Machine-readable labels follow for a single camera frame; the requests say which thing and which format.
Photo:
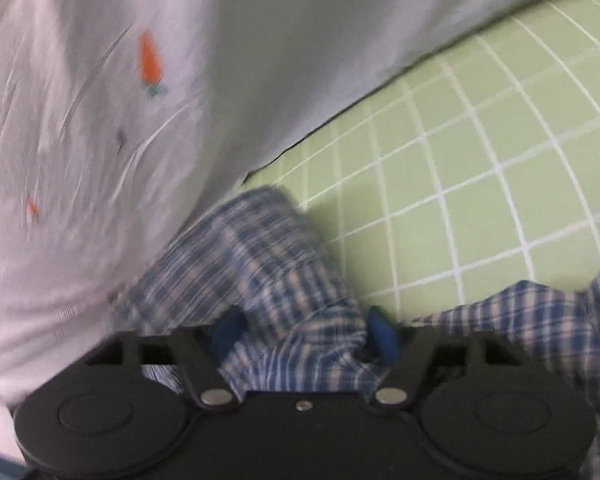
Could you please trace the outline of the blue white plaid shirt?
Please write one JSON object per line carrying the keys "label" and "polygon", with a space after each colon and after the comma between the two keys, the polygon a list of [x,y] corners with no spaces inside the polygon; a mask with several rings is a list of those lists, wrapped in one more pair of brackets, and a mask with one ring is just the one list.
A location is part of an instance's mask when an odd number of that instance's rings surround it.
{"label": "blue white plaid shirt", "polygon": [[[240,307],[247,329],[220,354],[238,396],[250,391],[370,393],[387,374],[358,359],[364,314],[320,241],[277,188],[215,208],[174,240],[112,308],[116,330],[164,335]],[[597,432],[582,474],[600,479],[600,274],[583,292],[521,281],[422,318],[447,334],[494,332],[581,390]]]}

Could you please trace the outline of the grey carrot print storage bag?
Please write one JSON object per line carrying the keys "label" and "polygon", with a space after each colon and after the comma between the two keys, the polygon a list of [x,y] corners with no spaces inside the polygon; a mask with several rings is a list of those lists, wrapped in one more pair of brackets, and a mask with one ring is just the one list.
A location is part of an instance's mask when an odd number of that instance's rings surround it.
{"label": "grey carrot print storage bag", "polygon": [[0,0],[0,455],[188,220],[527,1]]}

